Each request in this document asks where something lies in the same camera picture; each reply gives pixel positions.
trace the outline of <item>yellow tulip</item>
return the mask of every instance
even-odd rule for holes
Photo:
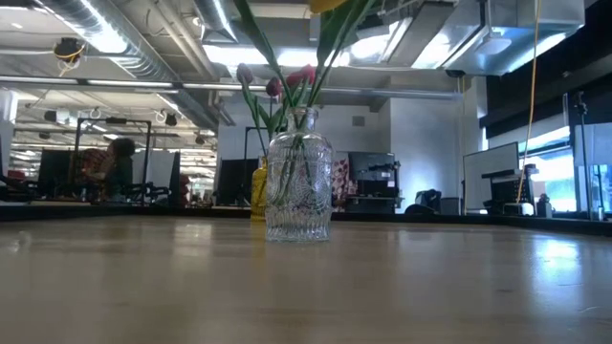
[[[347,0],[310,0],[310,11],[312,13],[321,13],[333,10],[346,1]]]

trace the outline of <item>glass vase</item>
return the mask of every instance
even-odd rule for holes
[[[268,152],[266,239],[327,241],[332,216],[332,156],[329,141],[315,132],[318,112],[294,108],[288,131]]]
[[[261,167],[252,173],[251,184],[251,220],[265,221],[266,218],[266,179],[268,178],[268,160],[261,158]]]

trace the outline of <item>clear glass vase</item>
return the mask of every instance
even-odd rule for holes
[[[315,132],[318,112],[294,108],[289,130],[270,143],[266,188],[266,239],[329,240],[332,156],[329,141]]]

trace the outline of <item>column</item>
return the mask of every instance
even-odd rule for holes
[[[0,91],[0,147],[2,147],[2,173],[7,175],[9,154],[19,95],[15,91]]]

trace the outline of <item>flower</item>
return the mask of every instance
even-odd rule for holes
[[[315,68],[313,66],[306,65],[299,71],[305,79],[308,79],[309,84],[312,85],[315,82]]]
[[[287,76],[287,86],[292,88],[296,85],[299,85],[299,83],[302,82],[303,78],[304,78],[304,74],[301,71],[293,72],[289,74],[289,76]]]
[[[281,89],[282,85],[278,77],[271,78],[268,82],[268,85],[266,85],[266,93],[270,97],[278,97],[280,95]]]
[[[345,2],[346,0],[310,0],[310,11],[312,13],[321,13],[333,10]]]
[[[306,65],[299,70],[299,72],[293,72],[287,76],[287,86],[294,87],[302,82],[303,79],[308,80],[309,84],[315,82],[315,68],[311,65]]]
[[[247,85],[252,83],[252,72],[249,66],[244,63],[238,65],[238,71],[236,72],[238,81],[244,82]]]

